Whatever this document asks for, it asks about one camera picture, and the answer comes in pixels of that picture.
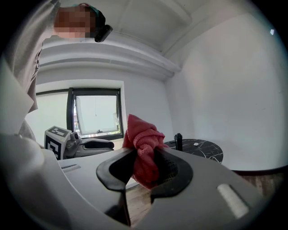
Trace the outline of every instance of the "window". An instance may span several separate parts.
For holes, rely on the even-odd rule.
[[[26,121],[41,145],[45,130],[54,125],[81,138],[123,138],[119,89],[69,88],[37,93],[36,98],[38,110],[29,113]]]
[[[32,129],[36,141],[44,145],[45,130],[54,125],[66,128],[68,90],[59,93],[40,94],[36,98],[38,109],[27,114],[25,120]]]

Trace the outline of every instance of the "white wall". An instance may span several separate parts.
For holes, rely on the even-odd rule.
[[[243,14],[171,57],[183,66],[166,82],[173,133],[218,144],[232,170],[288,164],[287,56],[270,29],[257,14]]]
[[[172,131],[170,111],[166,96],[165,85],[163,82],[136,75],[123,70],[104,68],[99,66],[64,66],[45,70],[40,68],[37,76],[38,88],[45,89],[45,83],[49,83],[49,89],[59,89],[63,80],[79,80],[86,82],[87,86],[99,87],[105,83],[111,88],[115,87],[113,81],[122,81],[121,87],[122,105],[126,108],[126,116],[134,114],[143,120],[153,123],[157,129],[164,133],[165,140],[172,140],[174,135]]]

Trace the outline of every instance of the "pink towel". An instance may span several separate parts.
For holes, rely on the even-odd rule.
[[[167,147],[163,143],[164,134],[157,131],[155,125],[128,115],[128,129],[124,136],[123,147],[137,149],[132,178],[142,186],[151,189],[157,185],[158,167],[154,163],[154,148]]]

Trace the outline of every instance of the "wooden floor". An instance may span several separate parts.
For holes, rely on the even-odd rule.
[[[283,181],[284,175],[277,173],[264,176],[242,176],[253,184],[264,197],[271,196]],[[126,190],[126,200],[131,220],[131,226],[137,223],[146,215],[151,207],[150,190],[137,185]]]

